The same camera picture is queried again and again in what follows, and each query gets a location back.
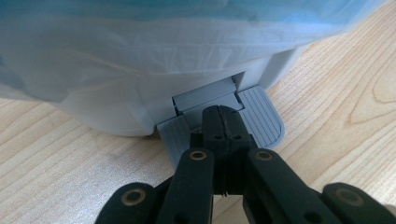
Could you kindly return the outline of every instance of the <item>ridged surface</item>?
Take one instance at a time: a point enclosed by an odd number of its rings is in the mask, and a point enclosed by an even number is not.
[[[284,126],[262,87],[253,87],[238,93],[245,109],[240,111],[247,131],[258,147],[273,148],[284,136]]]
[[[157,129],[165,144],[169,160],[173,167],[176,168],[181,154],[189,149],[190,146],[189,125],[184,119],[184,116],[178,116],[157,125]]]

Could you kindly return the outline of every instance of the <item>gray plastic step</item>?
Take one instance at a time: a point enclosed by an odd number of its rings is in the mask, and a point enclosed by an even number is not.
[[[184,116],[178,116],[158,124],[157,129],[165,144],[169,160],[176,169],[181,154],[190,147],[190,127]]]
[[[256,86],[238,92],[236,95],[243,105],[239,113],[258,147],[272,149],[278,145],[284,137],[285,129],[282,119],[264,89]],[[214,105],[221,105],[221,103],[216,101]],[[181,154],[189,149],[190,133],[194,128],[189,126],[183,115],[157,125],[170,161],[175,168]]]
[[[177,109],[179,111],[185,111],[229,93],[234,93],[235,91],[235,84],[233,84],[233,80],[228,77],[198,89],[184,92],[174,96],[173,99]]]
[[[256,86],[237,95],[245,107],[239,113],[257,146],[268,149],[277,146],[285,135],[285,128],[262,87]]]

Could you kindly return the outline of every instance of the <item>metal screw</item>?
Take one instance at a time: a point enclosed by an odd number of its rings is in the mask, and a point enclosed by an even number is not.
[[[335,191],[335,196],[341,202],[352,206],[362,206],[364,204],[363,198],[350,189],[338,189]]]
[[[273,158],[270,153],[264,151],[257,152],[255,157],[257,160],[260,161],[270,161]]]
[[[134,206],[143,202],[146,192],[143,189],[130,189],[122,194],[121,201],[127,206]]]
[[[206,158],[206,153],[204,153],[203,151],[193,151],[192,153],[190,153],[190,158],[195,161],[201,161]]]

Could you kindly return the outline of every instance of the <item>light wood surface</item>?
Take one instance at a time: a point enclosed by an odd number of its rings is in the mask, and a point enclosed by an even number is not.
[[[396,205],[396,3],[312,45],[268,93],[285,122],[275,149],[310,187],[359,187]],[[130,182],[173,173],[158,134],[117,137],[45,103],[0,100],[0,223],[93,223]],[[214,223],[246,223],[216,197]]]

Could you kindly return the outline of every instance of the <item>white plastic bag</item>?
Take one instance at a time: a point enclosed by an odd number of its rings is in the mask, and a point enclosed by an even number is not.
[[[0,0],[0,97],[60,103],[125,77],[204,76],[344,32],[382,3]]]

